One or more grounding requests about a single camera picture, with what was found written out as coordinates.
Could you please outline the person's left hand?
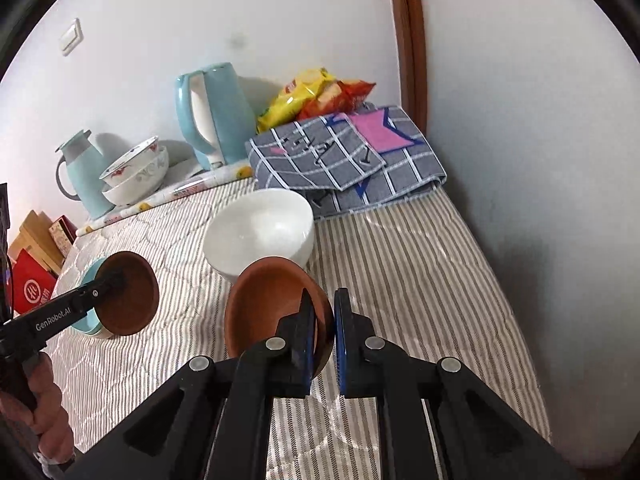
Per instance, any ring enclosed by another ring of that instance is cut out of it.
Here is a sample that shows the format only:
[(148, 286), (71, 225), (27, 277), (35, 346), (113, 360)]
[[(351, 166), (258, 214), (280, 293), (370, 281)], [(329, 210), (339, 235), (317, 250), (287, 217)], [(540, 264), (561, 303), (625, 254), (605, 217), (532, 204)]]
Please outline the person's left hand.
[(62, 391), (54, 383), (49, 356), (39, 353), (38, 364), (28, 378), (37, 407), (31, 411), (9, 393), (1, 391), (1, 411), (6, 418), (22, 422), (38, 437), (39, 452), (48, 460), (64, 464), (74, 457), (74, 433), (62, 407)]

